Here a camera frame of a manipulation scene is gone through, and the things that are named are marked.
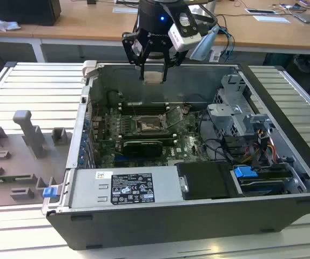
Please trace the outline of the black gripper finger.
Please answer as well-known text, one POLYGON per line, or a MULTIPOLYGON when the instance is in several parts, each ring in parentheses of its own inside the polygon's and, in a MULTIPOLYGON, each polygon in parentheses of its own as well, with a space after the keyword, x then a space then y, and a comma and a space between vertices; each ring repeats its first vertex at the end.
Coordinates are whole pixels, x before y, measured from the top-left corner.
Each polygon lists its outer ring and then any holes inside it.
POLYGON ((174 66, 180 66, 182 62, 185 59, 185 51, 184 52, 176 52, 176 54, 173 57, 170 57, 169 49, 170 46, 169 44, 162 40, 161 41, 161 46, 162 46, 162 53, 164 56, 164 70, 163 70, 163 79, 162 81, 165 82, 167 78, 167 72, 168 69, 174 66))
POLYGON ((146 31, 125 32, 122 35, 122 44, 129 63, 140 67, 139 79, 144 80, 145 63, 153 47, 152 38, 147 36, 146 31), (136 42, 141 44, 140 54, 136 54, 132 48, 136 42))

